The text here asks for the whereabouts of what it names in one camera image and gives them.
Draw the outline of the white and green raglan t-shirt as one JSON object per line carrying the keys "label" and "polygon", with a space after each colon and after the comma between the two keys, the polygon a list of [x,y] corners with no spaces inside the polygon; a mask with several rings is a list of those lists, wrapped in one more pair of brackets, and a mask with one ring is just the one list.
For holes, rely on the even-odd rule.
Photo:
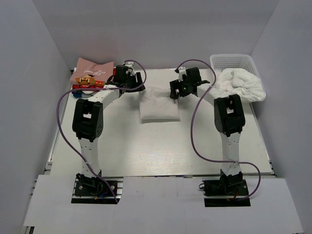
{"label": "white and green raglan t-shirt", "polygon": [[178,102],[168,89],[147,87],[139,92],[139,111],[143,122],[180,121]]}

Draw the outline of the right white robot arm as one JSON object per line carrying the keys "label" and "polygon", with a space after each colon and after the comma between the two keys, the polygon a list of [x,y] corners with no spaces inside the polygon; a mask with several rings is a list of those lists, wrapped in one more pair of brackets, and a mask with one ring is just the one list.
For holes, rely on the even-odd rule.
{"label": "right white robot arm", "polygon": [[245,116],[239,95],[228,95],[202,80],[197,67],[175,69],[178,79],[170,82],[170,98],[195,95],[210,103],[214,108],[214,124],[222,142],[222,165],[220,188],[225,194],[232,194],[242,183],[239,166],[239,139],[245,125]]}

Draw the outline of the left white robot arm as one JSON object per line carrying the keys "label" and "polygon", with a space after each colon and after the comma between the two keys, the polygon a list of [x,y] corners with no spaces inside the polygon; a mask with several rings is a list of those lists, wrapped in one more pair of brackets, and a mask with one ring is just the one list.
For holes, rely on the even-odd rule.
{"label": "left white robot arm", "polygon": [[98,162],[98,139],[104,129],[104,109],[124,93],[141,92],[145,90],[144,80],[140,72],[135,72],[136,62],[127,60],[115,67],[115,73],[104,85],[104,90],[98,91],[87,99],[76,101],[72,128],[76,133],[82,155],[81,175],[91,178],[86,183],[86,189],[94,195],[103,189],[103,182]]}

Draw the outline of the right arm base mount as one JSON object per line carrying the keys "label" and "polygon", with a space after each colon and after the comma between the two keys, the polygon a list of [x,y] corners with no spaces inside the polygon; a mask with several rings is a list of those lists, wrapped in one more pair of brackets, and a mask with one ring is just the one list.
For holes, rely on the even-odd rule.
{"label": "right arm base mount", "polygon": [[204,194],[204,206],[206,208],[228,208],[228,207],[250,207],[250,199],[241,198],[249,195],[248,186],[246,180],[243,180],[242,184],[234,188],[229,193],[226,193],[219,183],[219,180],[204,180],[198,188],[203,191]]}

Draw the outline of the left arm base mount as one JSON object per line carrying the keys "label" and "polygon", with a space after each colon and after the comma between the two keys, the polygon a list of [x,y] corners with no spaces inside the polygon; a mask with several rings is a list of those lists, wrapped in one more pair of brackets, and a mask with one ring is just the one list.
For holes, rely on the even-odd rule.
{"label": "left arm base mount", "polygon": [[121,199],[123,181],[108,180],[110,189],[103,181],[97,182],[95,187],[83,184],[78,179],[75,180],[73,194],[71,198],[72,204],[105,204],[116,205],[115,198],[111,192],[113,190],[116,199]]}

